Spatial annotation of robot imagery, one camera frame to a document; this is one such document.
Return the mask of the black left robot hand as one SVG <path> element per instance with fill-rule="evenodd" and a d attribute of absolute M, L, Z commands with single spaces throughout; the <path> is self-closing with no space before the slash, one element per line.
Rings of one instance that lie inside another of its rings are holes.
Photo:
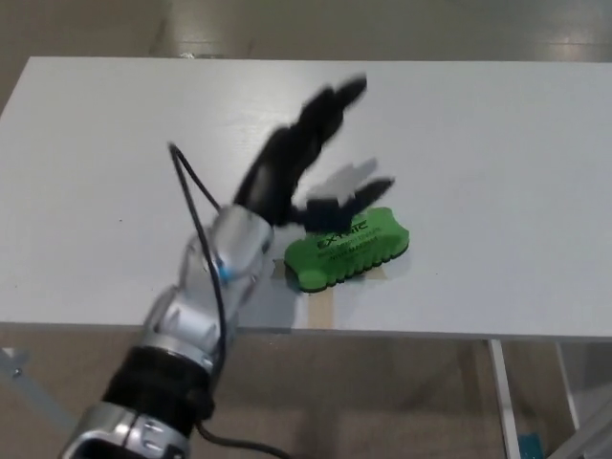
<path fill-rule="evenodd" d="M 233 202 L 273 227 L 302 226 L 312 233 L 347 233 L 353 218 L 392 187 L 392 178 L 376 179 L 355 190 L 345 203 L 314 198 L 293 205 L 298 182 L 318 159 L 344 120 L 344 111 L 365 92 L 367 78 L 354 76 L 339 87 L 326 86 L 305 103 L 295 122 L 275 129 L 243 179 Z"/>

